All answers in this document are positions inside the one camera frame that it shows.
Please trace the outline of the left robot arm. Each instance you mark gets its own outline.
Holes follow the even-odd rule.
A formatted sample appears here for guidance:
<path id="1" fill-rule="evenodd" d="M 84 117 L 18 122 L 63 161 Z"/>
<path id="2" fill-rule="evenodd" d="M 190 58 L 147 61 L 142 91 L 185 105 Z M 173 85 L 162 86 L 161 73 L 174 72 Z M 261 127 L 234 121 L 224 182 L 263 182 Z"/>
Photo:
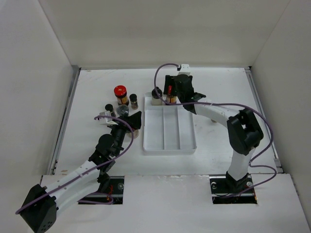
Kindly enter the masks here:
<path id="1" fill-rule="evenodd" d="M 110 133 L 99 138 L 92 155 L 74 171 L 45 187 L 33 186 L 16 215 L 20 215 L 33 232 L 44 233 L 71 205 L 89 194 L 105 193 L 110 181 L 107 173 L 115 161 L 129 150 L 129 147 L 122 146 L 124 138 L 141 128 L 141 115 L 138 111 L 130 116 L 96 116 L 94 119 L 97 121 L 106 120 Z"/>

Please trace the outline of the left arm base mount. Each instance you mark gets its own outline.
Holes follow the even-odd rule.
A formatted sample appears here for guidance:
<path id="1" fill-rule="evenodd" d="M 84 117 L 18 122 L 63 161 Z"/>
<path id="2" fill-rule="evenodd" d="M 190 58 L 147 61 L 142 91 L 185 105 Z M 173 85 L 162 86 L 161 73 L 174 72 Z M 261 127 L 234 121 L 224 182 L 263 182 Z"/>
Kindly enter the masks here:
<path id="1" fill-rule="evenodd" d="M 98 191 L 87 195 L 78 201 L 78 204 L 123 204 L 124 176 L 110 177 L 108 184 L 101 184 Z"/>

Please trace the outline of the red lid chili sauce jar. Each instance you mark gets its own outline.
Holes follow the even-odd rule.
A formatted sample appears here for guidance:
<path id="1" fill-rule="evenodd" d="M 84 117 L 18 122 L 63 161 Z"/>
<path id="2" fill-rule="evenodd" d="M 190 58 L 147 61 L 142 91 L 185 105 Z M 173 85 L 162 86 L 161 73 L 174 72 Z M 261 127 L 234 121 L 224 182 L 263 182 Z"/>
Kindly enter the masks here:
<path id="1" fill-rule="evenodd" d="M 127 89 L 124 85 L 117 85 L 114 88 L 114 95 L 117 98 L 118 105 L 129 105 Z"/>

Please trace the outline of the clear lid pepper grinder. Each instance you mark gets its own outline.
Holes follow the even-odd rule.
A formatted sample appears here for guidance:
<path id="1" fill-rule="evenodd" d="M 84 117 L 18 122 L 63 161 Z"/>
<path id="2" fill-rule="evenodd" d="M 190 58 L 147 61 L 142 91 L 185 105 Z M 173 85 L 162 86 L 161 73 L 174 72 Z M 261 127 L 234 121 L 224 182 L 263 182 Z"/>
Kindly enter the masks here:
<path id="1" fill-rule="evenodd" d="M 127 116 L 127 115 L 129 115 L 129 108 L 128 108 L 128 106 L 125 105 L 125 104 L 119 105 L 119 106 L 117 107 L 116 111 L 117 111 L 117 114 L 118 114 L 119 116 Z"/>

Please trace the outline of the white powder black cap bottle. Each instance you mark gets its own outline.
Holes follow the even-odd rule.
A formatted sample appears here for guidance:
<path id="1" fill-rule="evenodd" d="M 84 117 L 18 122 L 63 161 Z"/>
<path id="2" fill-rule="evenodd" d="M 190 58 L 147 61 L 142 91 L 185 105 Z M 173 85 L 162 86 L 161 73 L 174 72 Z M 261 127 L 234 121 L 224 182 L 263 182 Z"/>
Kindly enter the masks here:
<path id="1" fill-rule="evenodd" d="M 151 98 L 151 105 L 152 106 L 160 106 L 162 105 L 162 100 L 160 99 L 162 97 L 162 91 L 159 87 L 156 87 L 151 92 L 152 98 Z"/>

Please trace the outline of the black knob cap bottle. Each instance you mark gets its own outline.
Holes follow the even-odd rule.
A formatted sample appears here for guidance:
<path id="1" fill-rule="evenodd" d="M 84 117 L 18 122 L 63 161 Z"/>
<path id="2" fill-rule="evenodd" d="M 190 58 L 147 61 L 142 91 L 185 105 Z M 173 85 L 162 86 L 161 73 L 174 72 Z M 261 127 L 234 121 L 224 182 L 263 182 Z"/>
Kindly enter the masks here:
<path id="1" fill-rule="evenodd" d="M 139 136 L 139 130 L 134 130 L 133 133 L 129 133 L 130 138 L 137 138 Z"/>

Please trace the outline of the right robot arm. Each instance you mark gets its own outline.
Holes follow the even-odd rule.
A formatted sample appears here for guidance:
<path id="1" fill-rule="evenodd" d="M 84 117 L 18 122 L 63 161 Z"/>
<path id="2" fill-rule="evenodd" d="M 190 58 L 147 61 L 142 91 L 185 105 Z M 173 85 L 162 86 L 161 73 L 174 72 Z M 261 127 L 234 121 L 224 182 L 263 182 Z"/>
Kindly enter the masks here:
<path id="1" fill-rule="evenodd" d="M 206 95 L 194 91 L 191 75 L 166 75 L 164 95 L 168 94 L 176 96 L 185 110 L 227 128 L 233 155 L 225 175 L 225 186 L 230 193 L 241 191 L 247 183 L 251 157 L 263 139 L 262 129 L 254 113 L 247 108 L 237 111 L 200 102 Z"/>

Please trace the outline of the small black lid spice bottle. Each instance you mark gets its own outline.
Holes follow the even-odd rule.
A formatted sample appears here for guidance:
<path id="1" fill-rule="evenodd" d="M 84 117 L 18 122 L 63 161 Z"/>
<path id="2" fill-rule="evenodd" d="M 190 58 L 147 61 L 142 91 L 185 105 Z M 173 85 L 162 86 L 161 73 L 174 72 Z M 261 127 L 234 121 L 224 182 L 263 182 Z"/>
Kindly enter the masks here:
<path id="1" fill-rule="evenodd" d="M 130 102 L 131 102 L 131 107 L 133 110 L 138 109 L 138 99 L 136 94 L 131 94 L 129 96 Z"/>

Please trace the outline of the white plastic organizer tray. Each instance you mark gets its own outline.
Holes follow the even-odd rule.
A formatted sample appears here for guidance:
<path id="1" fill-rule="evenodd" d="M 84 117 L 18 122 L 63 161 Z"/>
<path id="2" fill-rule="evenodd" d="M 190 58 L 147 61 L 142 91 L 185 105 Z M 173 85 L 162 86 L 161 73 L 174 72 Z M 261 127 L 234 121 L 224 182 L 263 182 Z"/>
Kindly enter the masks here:
<path id="1" fill-rule="evenodd" d="M 147 155 L 189 155 L 197 149 L 193 114 L 182 106 L 152 105 L 144 95 L 143 150 Z"/>

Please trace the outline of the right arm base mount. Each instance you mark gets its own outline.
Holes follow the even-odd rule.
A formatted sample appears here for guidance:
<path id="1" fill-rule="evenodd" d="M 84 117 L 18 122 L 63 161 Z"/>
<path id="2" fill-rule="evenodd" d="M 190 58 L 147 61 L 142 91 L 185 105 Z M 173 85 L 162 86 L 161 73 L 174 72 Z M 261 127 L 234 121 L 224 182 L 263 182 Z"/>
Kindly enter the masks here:
<path id="1" fill-rule="evenodd" d="M 240 193 L 253 185 L 251 175 L 241 182 L 230 181 L 226 176 L 210 176 L 209 182 L 213 204 L 257 204 L 253 188 Z"/>

